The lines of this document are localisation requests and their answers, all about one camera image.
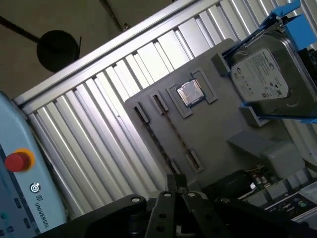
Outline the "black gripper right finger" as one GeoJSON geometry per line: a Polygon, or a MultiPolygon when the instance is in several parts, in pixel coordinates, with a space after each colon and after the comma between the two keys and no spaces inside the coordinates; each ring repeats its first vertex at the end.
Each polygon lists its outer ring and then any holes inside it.
{"type": "Polygon", "coordinates": [[[192,225],[200,238],[308,238],[309,225],[269,212],[250,203],[220,196],[203,199],[189,191],[184,175],[176,175],[176,189],[182,196],[192,225]]]}

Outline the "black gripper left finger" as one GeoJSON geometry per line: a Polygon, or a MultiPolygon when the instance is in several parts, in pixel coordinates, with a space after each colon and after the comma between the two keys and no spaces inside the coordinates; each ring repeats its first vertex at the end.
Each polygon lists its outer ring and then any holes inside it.
{"type": "Polygon", "coordinates": [[[173,238],[176,176],[166,190],[146,200],[128,195],[41,234],[43,238],[173,238]]]}

